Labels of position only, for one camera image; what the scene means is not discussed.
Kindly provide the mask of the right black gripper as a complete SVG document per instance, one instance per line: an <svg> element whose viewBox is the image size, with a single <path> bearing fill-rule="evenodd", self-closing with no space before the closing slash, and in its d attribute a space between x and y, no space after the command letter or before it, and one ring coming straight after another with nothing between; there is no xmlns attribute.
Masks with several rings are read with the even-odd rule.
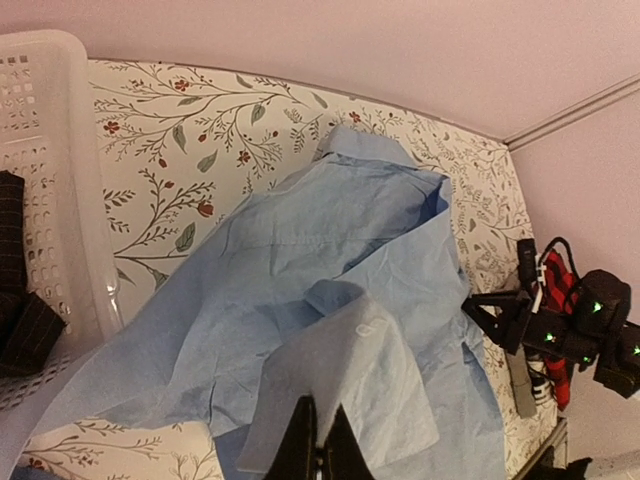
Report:
<svg viewBox="0 0 640 480"><path fill-rule="evenodd" d="M533 314L530 295L524 290L473 294L463 305L463 311L484 334L509 354L523 345L552 356L577 358L571 345L575 339L570 316L542 309ZM502 308L499 315L489 313L484 306Z"/></svg>

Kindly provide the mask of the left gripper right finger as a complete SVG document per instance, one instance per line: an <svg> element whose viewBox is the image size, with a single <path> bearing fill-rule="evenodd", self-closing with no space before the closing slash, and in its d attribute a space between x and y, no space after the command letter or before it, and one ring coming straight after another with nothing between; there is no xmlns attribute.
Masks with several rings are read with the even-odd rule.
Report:
<svg viewBox="0 0 640 480"><path fill-rule="evenodd" d="M333 424L322 447L322 478L374 480L343 406L336 411Z"/></svg>

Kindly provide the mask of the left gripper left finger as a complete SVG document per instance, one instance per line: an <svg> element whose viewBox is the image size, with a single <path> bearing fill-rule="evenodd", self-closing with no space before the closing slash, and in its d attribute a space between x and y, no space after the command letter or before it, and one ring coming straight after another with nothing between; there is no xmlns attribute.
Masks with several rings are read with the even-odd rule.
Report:
<svg viewBox="0 0 640 480"><path fill-rule="evenodd" d="M317 414L312 396L298 399L266 480L316 477Z"/></svg>

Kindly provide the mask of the light blue long sleeve shirt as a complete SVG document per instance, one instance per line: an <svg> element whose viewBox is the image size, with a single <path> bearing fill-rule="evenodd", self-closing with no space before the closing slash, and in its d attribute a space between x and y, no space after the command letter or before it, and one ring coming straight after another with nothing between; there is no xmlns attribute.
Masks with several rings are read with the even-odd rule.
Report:
<svg viewBox="0 0 640 480"><path fill-rule="evenodd" d="M84 417L205 423L229 479L266 479L298 399L322 450L343 406L374 479L501 479L503 420L451 228L451 181L390 138L332 130L248 197L106 343L17 407L28 439Z"/></svg>

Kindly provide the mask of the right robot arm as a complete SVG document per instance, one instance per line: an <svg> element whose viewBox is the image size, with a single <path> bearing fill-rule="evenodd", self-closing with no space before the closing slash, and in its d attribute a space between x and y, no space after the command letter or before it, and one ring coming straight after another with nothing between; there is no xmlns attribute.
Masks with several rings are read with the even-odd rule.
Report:
<svg viewBox="0 0 640 480"><path fill-rule="evenodd" d="M519 347L565 358L625 399L639 391L639 326L627 320L631 287L604 270L577 282L570 313L535 306L524 290L474 294L463 311L489 339L510 354Z"/></svg>

